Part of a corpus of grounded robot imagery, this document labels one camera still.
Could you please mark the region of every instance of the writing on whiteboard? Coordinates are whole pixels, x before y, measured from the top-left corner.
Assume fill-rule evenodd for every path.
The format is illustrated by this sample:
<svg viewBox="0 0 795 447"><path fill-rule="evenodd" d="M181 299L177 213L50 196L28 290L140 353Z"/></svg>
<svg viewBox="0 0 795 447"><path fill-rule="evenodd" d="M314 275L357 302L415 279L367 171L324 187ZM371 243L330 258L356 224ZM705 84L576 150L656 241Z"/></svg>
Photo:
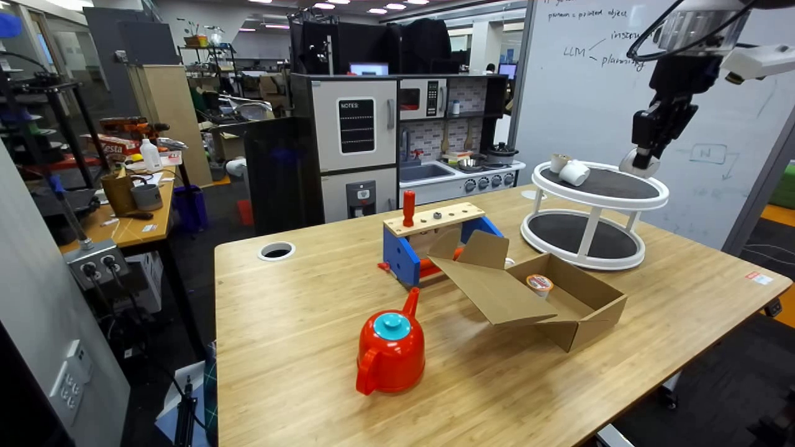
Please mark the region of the writing on whiteboard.
<svg viewBox="0 0 795 447"><path fill-rule="evenodd" d="M597 20L597 18L625 20L625 11L552 11L552 12L547 12L547 20Z"/></svg>
<svg viewBox="0 0 795 447"><path fill-rule="evenodd" d="M625 60L624 55L614 55L614 50L607 44L609 39L629 39L635 32L612 32L612 37L597 39L594 44L566 44L561 50L561 58L566 60L586 60L599 68L624 64L635 68L635 63Z"/></svg>

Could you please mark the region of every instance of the toy shelf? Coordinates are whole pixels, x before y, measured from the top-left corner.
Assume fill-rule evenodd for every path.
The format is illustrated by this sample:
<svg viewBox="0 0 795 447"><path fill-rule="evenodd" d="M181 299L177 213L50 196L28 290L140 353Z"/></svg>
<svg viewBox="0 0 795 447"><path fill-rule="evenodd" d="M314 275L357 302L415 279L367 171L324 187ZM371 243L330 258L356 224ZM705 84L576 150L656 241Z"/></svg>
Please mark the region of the toy shelf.
<svg viewBox="0 0 795 447"><path fill-rule="evenodd" d="M521 224L521 239L537 250L555 253L566 263L597 270L635 269L647 258L644 239L633 234L640 210L664 209L669 187L619 171L612 164L588 164L591 173L582 187L561 182L552 161L533 168L533 209ZM543 193L583 204L588 210L541 209ZM604 209L629 213L625 224L604 218Z"/></svg>

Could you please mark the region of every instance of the lab equipment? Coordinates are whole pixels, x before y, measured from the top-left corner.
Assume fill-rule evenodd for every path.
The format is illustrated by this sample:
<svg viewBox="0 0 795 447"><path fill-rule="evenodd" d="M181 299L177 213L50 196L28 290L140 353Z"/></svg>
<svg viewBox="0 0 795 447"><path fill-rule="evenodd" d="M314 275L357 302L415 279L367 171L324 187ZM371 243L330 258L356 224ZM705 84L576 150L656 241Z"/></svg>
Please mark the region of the lab equipment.
<svg viewBox="0 0 795 447"><path fill-rule="evenodd" d="M748 48L737 43L750 7L768 7L762 0L679 0L629 48L633 63L656 63L649 86L656 91L649 109L633 115L625 171L653 173L664 150L679 138L699 106L692 95L709 91L720 70L729 81L762 79L795 70L795 48ZM638 55L653 35L660 51Z"/></svg>

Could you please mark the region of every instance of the red object on shelf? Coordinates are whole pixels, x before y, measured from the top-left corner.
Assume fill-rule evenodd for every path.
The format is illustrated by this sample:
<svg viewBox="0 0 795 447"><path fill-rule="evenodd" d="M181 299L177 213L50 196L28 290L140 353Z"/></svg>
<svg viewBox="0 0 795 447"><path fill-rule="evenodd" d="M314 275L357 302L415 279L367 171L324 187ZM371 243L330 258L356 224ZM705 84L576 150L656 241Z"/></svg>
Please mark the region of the red object on shelf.
<svg viewBox="0 0 795 447"><path fill-rule="evenodd" d="M403 392L419 382L424 369L424 333L415 317L418 300L419 289L412 289L403 310L374 312L362 325L357 392Z"/></svg>
<svg viewBox="0 0 795 447"><path fill-rule="evenodd" d="M403 193L403 225L415 225L415 204L418 204L418 193L408 189Z"/></svg>

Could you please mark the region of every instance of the oven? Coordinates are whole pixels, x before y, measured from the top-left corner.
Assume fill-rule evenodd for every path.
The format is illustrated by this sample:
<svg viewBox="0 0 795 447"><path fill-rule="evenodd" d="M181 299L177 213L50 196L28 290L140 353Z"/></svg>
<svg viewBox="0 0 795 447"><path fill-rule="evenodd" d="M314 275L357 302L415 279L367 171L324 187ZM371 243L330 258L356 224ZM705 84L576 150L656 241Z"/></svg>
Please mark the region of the oven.
<svg viewBox="0 0 795 447"><path fill-rule="evenodd" d="M314 79L310 89L320 173L394 167L392 79Z"/></svg>
<svg viewBox="0 0 795 447"><path fill-rule="evenodd" d="M401 79L401 120L444 117L448 79Z"/></svg>

